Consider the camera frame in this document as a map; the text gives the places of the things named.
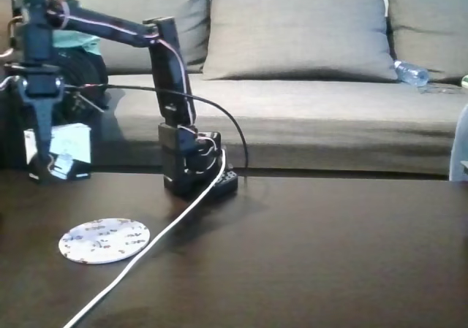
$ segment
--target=power strip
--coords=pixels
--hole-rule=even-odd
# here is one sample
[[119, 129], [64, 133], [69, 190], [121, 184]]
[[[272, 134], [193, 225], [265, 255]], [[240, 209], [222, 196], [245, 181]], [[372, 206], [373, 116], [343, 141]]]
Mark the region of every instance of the power strip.
[[208, 193], [208, 198], [223, 197], [224, 195], [237, 191], [239, 185], [238, 180], [237, 173], [232, 170], [225, 170]]

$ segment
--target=teal shirt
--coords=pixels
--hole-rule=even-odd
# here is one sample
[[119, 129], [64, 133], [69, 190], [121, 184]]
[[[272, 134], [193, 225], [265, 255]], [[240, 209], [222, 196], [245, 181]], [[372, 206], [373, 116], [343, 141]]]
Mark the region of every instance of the teal shirt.
[[100, 55], [99, 38], [76, 31], [57, 30], [53, 32], [53, 45], [57, 48], [83, 47], [86, 51]]

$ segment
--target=wire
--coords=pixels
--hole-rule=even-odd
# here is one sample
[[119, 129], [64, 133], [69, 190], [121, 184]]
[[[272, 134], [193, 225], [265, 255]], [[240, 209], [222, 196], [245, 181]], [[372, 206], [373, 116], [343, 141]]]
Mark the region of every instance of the wire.
[[[245, 172], [247, 172], [247, 170], [249, 168], [249, 149], [247, 148], [247, 142], [246, 142], [246, 139], [244, 137], [244, 133], [242, 132], [241, 127], [239, 126], [238, 122], [234, 119], [234, 117], [231, 114], [229, 114], [229, 112], [225, 108], [223, 108], [221, 105], [219, 105], [219, 104], [217, 104], [215, 102], [212, 102], [211, 100], [202, 98], [200, 96], [193, 96], [191, 94], [185, 94], [185, 93], [182, 93], [182, 92], [179, 92], [179, 91], [172, 91], [170, 89], [154, 88], [154, 87], [143, 87], [143, 86], [137, 86], [137, 85], [105, 85], [105, 84], [94, 85], [94, 84], [89, 84], [89, 85], [84, 85], [83, 87], [74, 87], [74, 86], [70, 86], [70, 85], [68, 85], [67, 87], [71, 88], [71, 89], [78, 89], [78, 90], [79, 89], [86, 89], [86, 88], [89, 88], [89, 87], [106, 87], [106, 88], [115, 88], [115, 89], [135, 89], [135, 90], [139, 90], [139, 91], [160, 92], [160, 93], [175, 94], [175, 95], [178, 95], [178, 96], [186, 96], [187, 98], [192, 98], [194, 100], [198, 100], [199, 102], [211, 105], [212, 107], [215, 107], [216, 109], [222, 111], [234, 123], [234, 126], [236, 127], [237, 132], [239, 133], [239, 136], [241, 137], [242, 146], [244, 148], [244, 156], [245, 156], [244, 169], [246, 170]], [[191, 131], [192, 133], [196, 134], [194, 131], [188, 129], [187, 127], [184, 127], [184, 128], [186, 130]]]
[[[164, 41], [163, 39], [158, 39], [157, 42], [164, 45], [168, 50], [173, 52], [175, 57], [177, 58], [178, 65], [179, 65], [179, 67], [181, 69], [182, 86], [184, 87], [184, 93], [187, 94], [188, 88], [187, 88], [186, 71], [185, 71], [185, 66], [184, 66], [184, 62], [182, 61], [181, 55], [178, 53], [178, 51], [172, 45], [170, 45], [168, 42]], [[195, 120], [194, 120], [193, 112], [192, 112], [193, 108], [190, 107], [190, 103], [187, 100], [187, 98], [185, 98], [185, 103], [186, 103], [187, 107], [189, 108], [190, 125], [193, 126], [195, 124]]]
[[152, 241], [151, 243], [148, 244], [146, 248], [144, 248], [137, 256], [133, 258], [131, 262], [124, 268], [124, 270], [121, 272], [120, 275], [117, 276], [117, 278], [107, 286], [103, 291], [101, 291], [97, 296], [93, 298], [80, 312], [78, 312], [75, 317], [73, 317], [65, 326], [64, 328], [72, 328], [75, 324], [78, 323], [79, 320], [81, 320], [89, 311], [92, 309], [104, 296], [106, 296], [112, 289], [114, 289], [120, 282], [121, 280], [125, 277], [125, 275], [132, 269], [132, 267], [148, 253], [151, 248], [153, 248], [154, 244], [158, 242], [162, 237], [165, 236], [166, 233], [168, 233], [176, 224], [178, 224], [182, 218], [184, 218], [190, 211], [193, 210], [195, 206], [198, 205], [198, 203], [206, 196], [206, 194], [209, 193], [209, 191], [214, 187], [216, 182], [221, 178], [224, 169], [226, 168], [226, 152], [224, 149], [222, 150], [222, 163], [221, 163], [221, 169], [219, 170], [218, 175], [213, 179], [213, 181], [208, 185], [208, 187], [196, 198], [190, 206], [188, 206], [187, 209], [183, 213], [179, 215], [174, 221], [172, 221], [169, 226], [164, 228]]
[[13, 76], [8, 76], [6, 78], [4, 78], [3, 81], [0, 82], [0, 91], [4, 91], [5, 89], [7, 89], [8, 87], [8, 83], [13, 80]]

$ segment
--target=sofa cushion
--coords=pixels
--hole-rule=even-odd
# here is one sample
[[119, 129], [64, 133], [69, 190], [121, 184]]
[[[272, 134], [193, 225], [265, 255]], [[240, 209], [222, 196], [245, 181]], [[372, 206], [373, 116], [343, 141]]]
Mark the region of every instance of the sofa cushion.
[[396, 79], [383, 0], [211, 0], [204, 78]]
[[[394, 83], [216, 80], [190, 76], [193, 93], [238, 120], [251, 166], [447, 174], [456, 121], [468, 90], [420, 93]], [[112, 84], [152, 86], [150, 75], [111, 76]], [[156, 95], [110, 90], [110, 111], [95, 133], [94, 163], [161, 164]], [[244, 165], [241, 140], [224, 114], [196, 103], [197, 127], [219, 131], [230, 162]]]
[[[173, 16], [189, 70], [198, 72], [206, 57], [209, 0], [81, 0], [83, 7], [141, 23]], [[148, 50], [102, 40], [101, 51], [112, 73], [149, 73]]]
[[468, 0], [388, 0], [395, 55], [427, 68], [433, 81], [468, 74]]

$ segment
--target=white cable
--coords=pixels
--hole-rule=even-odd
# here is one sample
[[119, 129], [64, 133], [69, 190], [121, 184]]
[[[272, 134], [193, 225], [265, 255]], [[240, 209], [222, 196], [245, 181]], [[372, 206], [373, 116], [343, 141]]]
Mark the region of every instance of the white cable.
[[[210, 166], [208, 166], [208, 167], [206, 168], [206, 170], [209, 170], [210, 168], [212, 168], [213, 165], [215, 165], [215, 163], [216, 163], [216, 158], [213, 159], [213, 161], [211, 162]], [[197, 174], [197, 175], [201, 175], [201, 174], [203, 174], [203, 173], [205, 173], [205, 172], [206, 172], [206, 171], [196, 171], [196, 174]]]
[[148, 253], [151, 248], [153, 248], [154, 244], [157, 243], [158, 240], [160, 240], [166, 233], [168, 233], [176, 224], [178, 224], [182, 218], [184, 218], [192, 209], [197, 206], [197, 204], [208, 194], [208, 192], [214, 187], [216, 182], [221, 178], [224, 169], [226, 168], [226, 152], [224, 149], [222, 150], [222, 163], [221, 163], [221, 169], [218, 173], [218, 175], [213, 179], [213, 181], [210, 183], [210, 185], [194, 200], [190, 206], [188, 206], [185, 211], [180, 214], [179, 217], [177, 217], [174, 221], [170, 223], [169, 226], [164, 228], [152, 241], [151, 243], [148, 244], [146, 248], [144, 248], [137, 256], [133, 258], [133, 260], [124, 268], [124, 270], [121, 272], [120, 275], [109, 285], [107, 288], [105, 288], [103, 291], [101, 291], [93, 300], [91, 300], [80, 312], [78, 312], [75, 317], [73, 317], [66, 325], [64, 325], [64, 328], [72, 328], [79, 320], [81, 320], [87, 313], [92, 309], [105, 295], [107, 295], [112, 289], [114, 289], [117, 284], [120, 283], [120, 281], [125, 277], [125, 275], [132, 269], [132, 267], [140, 260], [142, 257]]
[[213, 146], [214, 146], [214, 151], [218, 150], [218, 147], [216, 146], [216, 142], [214, 142], [213, 138], [207, 137], [207, 136], [198, 136], [197, 139], [198, 140], [209, 140], [209, 141], [211, 141], [213, 143]]
[[16, 76], [8, 76], [4, 78], [4, 80], [0, 83], [0, 91], [4, 91], [8, 86], [8, 82], [13, 80], [14, 78], [16, 78]]
[[188, 127], [185, 127], [185, 126], [182, 126], [182, 125], [178, 125], [177, 128], [178, 128], [178, 129], [185, 129], [186, 131], [188, 131], [188, 132], [194, 134], [195, 136], [198, 136], [198, 133], [197, 133], [197, 132], [195, 132], [195, 131], [192, 130], [192, 129], [189, 129]]
[[197, 132], [189, 129], [188, 127], [182, 126], [182, 125], [178, 125], [177, 128], [178, 129], [185, 129], [186, 131], [194, 134], [195, 136], [197, 136], [198, 140], [209, 140], [209, 141], [211, 141], [213, 143], [214, 151], [218, 150], [218, 147], [216, 146], [216, 142], [214, 141], [213, 138], [207, 137], [207, 136], [199, 136]]
[[15, 50], [13, 48], [5, 50], [2, 54], [0, 54], [0, 58], [8, 58], [13, 54]]

